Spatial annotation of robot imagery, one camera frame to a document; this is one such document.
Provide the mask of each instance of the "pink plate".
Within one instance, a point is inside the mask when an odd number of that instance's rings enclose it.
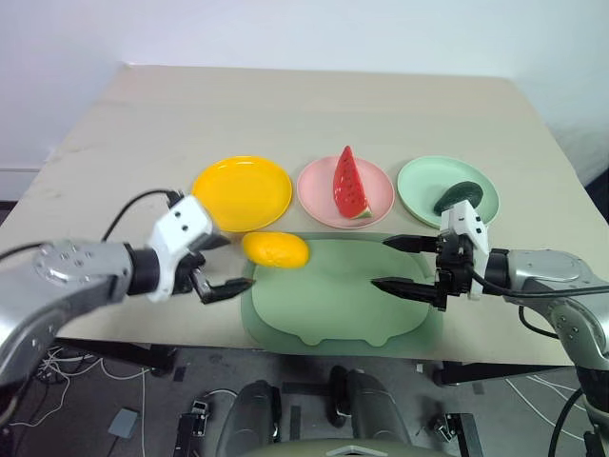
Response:
[[[306,212],[322,224],[336,229],[360,229],[382,220],[393,206],[395,192],[391,180],[376,165],[356,157],[363,190],[372,209],[372,217],[347,219],[334,203],[332,183],[339,157],[324,157],[311,162],[298,177],[297,192]]]

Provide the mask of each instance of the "toy fruit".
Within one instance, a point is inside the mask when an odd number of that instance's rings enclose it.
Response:
[[[339,213],[349,219],[372,217],[372,211],[363,192],[362,178],[349,146],[344,148],[334,171],[334,202]]]
[[[253,231],[242,245],[247,258],[264,267],[300,268],[308,262],[308,245],[291,233]]]
[[[449,209],[456,203],[469,200],[472,207],[477,207],[482,201],[482,188],[471,181],[463,181],[447,190],[434,206],[434,212],[441,216],[442,212]]]

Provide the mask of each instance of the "white wall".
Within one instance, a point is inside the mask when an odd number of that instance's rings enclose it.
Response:
[[[608,22],[606,0],[3,0],[0,200],[121,61],[508,77],[587,183],[609,166]]]

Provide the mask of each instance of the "wooden tabletop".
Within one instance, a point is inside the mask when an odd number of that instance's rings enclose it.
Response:
[[[514,86],[486,77],[124,68],[0,228],[0,248],[39,239],[99,239],[131,196],[152,188],[188,191],[201,170],[228,156],[267,157],[295,182],[310,161],[339,154],[346,144],[394,182],[416,157],[468,162],[501,197],[489,229],[493,247],[573,252],[609,279],[607,225],[571,165]],[[162,200],[131,210],[112,239],[141,246],[166,210]],[[334,231],[308,216],[296,195],[268,229]],[[399,200],[384,220],[363,230],[437,234]],[[237,243],[206,257],[212,282],[241,275],[245,263]],[[442,340],[420,358],[569,364],[558,342],[523,328],[517,308],[501,298],[451,298],[443,317]],[[60,335],[257,347],[242,326],[238,298],[203,306],[193,294],[155,304],[130,298],[71,322]]]

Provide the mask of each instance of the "watermelon slice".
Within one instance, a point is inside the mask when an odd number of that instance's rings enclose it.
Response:
[[[372,217],[372,211],[363,193],[362,178],[349,146],[344,148],[334,171],[334,202],[339,213],[349,219]]]

